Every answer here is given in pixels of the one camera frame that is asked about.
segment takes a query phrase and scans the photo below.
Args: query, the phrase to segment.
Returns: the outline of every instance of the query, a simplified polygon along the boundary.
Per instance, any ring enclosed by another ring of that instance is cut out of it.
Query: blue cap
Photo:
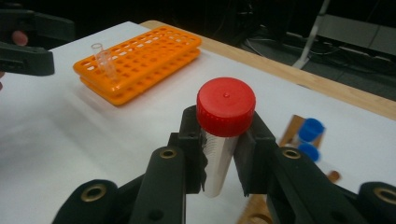
[[[319,160],[319,151],[315,146],[308,143],[301,143],[297,148],[311,158],[312,161]]]
[[[324,131],[323,125],[317,119],[306,119],[298,132],[303,142],[312,142]]]

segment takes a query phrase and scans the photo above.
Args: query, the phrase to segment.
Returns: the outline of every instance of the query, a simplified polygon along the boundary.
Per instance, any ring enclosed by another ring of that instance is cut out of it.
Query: black clamp
[[[13,44],[14,31],[34,32],[37,36],[63,41],[75,39],[75,24],[68,19],[26,9],[0,9],[0,71],[32,76],[55,72],[52,52],[40,47]]]
[[[205,183],[207,161],[195,115],[195,106],[184,110],[179,133],[152,153],[143,175],[120,188],[97,179],[81,185],[53,224],[184,224],[186,194],[199,193]],[[367,182],[355,194],[334,185],[304,153],[278,147],[257,113],[239,136],[233,159],[245,196],[267,195],[273,223],[396,223],[394,186]]]

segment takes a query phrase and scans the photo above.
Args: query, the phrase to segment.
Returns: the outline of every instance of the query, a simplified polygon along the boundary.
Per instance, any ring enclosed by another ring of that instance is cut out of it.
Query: test tube
[[[297,146],[297,149],[302,151],[312,161],[317,162],[319,160],[320,154],[318,149],[314,145],[309,143],[301,143],[299,146]]]
[[[108,78],[113,81],[117,81],[117,70],[113,63],[110,51],[108,49],[104,49],[101,43],[92,44],[91,49],[99,69],[105,73]]]
[[[240,134],[253,121],[256,97],[243,81],[218,77],[206,82],[197,94],[197,119],[207,158],[204,195],[220,194]]]
[[[297,148],[300,144],[314,142],[324,132],[323,124],[317,120],[308,118],[304,121],[297,134],[293,137],[287,147]]]

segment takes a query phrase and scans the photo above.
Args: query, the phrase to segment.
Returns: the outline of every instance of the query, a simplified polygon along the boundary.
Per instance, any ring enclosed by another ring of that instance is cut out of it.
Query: orange test tube rack
[[[123,105],[199,56],[201,39],[170,26],[158,27],[108,49],[115,77],[94,55],[73,65],[82,83],[113,105]]]

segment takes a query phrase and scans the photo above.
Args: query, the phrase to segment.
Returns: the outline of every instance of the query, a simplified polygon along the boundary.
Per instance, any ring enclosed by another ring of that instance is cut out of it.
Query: white table
[[[357,192],[367,181],[396,185],[396,121],[295,85],[207,50],[193,63],[122,107],[89,90],[72,65],[91,44],[114,46],[148,31],[125,22],[53,49],[56,74],[6,74],[0,91],[1,223],[51,223],[79,185],[108,179],[119,187],[145,173],[150,154],[178,132],[183,110],[214,77],[245,81],[256,111],[276,137],[291,116],[326,126],[318,166],[341,173]],[[219,197],[187,196],[187,223],[235,223],[247,198],[232,162]]]

